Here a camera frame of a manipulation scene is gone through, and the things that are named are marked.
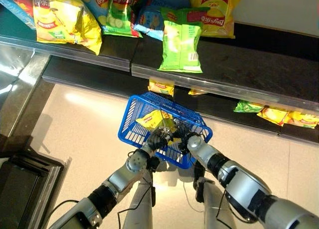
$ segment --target shelf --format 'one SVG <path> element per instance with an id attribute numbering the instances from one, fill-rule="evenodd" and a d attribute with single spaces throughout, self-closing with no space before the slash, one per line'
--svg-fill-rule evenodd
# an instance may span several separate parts
<path id="1" fill-rule="evenodd" d="M 84 62 L 75 63 L 73 60 L 58 57 L 51 57 L 42 77 L 51 83 L 66 84 L 123 97 L 147 92 L 149 83 L 147 79 L 133 77 L 127 72 Z M 319 127 L 316 129 L 292 125 L 280 127 L 256 116 L 255 113 L 234 113 L 237 99 L 211 93 L 190 96 L 188 91 L 187 88 L 175 87 L 172 100 L 214 120 L 230 122 L 272 136 L 283 136 L 290 140 L 315 145 L 319 143 Z"/>
<path id="2" fill-rule="evenodd" d="M 82 45 L 37 42 L 35 30 L 31 30 L 2 5 L 0 19 L 0 44 L 130 71 L 130 61 L 135 52 L 137 38 L 104 35 L 100 54 L 96 56 Z"/>
<path id="3" fill-rule="evenodd" d="M 201 38 L 200 74 L 157 71 L 162 42 L 145 36 L 132 60 L 132 75 L 319 115 L 318 39 L 248 25 L 235 29 L 235 40 Z"/>

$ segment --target tiled floor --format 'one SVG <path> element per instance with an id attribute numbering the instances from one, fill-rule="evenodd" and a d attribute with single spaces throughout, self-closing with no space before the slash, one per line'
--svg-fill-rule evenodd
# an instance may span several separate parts
<path id="1" fill-rule="evenodd" d="M 56 204 L 88 196 L 134 149 L 117 137 L 127 100 L 106 94 L 56 85 L 33 131 L 32 147 L 64 162 L 72 160 Z M 237 126 L 205 119 L 214 136 L 210 144 L 261 177 L 274 195 L 288 198 L 319 215 L 319 148 L 297 144 Z M 194 199 L 191 171 L 169 167 L 154 174 L 157 204 L 154 229 L 200 229 L 203 205 Z M 117 211 L 129 206 L 135 187 L 103 221 L 101 229 L 118 228 Z M 52 216 L 50 224 L 72 205 Z M 261 229 L 260 224 L 236 221 L 239 229 Z"/>

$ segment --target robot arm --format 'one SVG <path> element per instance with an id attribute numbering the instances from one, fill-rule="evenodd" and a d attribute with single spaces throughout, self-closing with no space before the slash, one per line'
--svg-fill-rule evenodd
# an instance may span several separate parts
<path id="1" fill-rule="evenodd" d="M 259 177 L 228 159 L 197 135 L 186 137 L 187 148 L 225 188 L 225 196 L 247 221 L 266 229 L 319 229 L 319 218 L 302 207 L 271 195 Z"/>
<path id="2" fill-rule="evenodd" d="M 160 128 L 156 129 L 145 145 L 129 156 L 122 167 L 58 219 L 50 229 L 97 229 L 103 218 L 142 178 L 156 150 L 165 146 L 169 139 L 169 134 Z"/>

